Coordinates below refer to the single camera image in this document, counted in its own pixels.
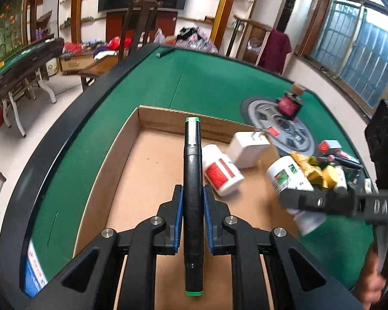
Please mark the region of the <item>person's right hand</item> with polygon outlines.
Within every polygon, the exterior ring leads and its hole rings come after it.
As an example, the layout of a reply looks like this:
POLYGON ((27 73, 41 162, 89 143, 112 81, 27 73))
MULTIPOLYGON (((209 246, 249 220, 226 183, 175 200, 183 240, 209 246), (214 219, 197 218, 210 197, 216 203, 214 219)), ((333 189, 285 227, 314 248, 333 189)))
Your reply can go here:
POLYGON ((353 289, 353 295, 364 310, 370 309, 380 300, 385 286, 385 278, 378 274, 378 264, 378 255, 374 251, 374 245, 371 244, 353 289))

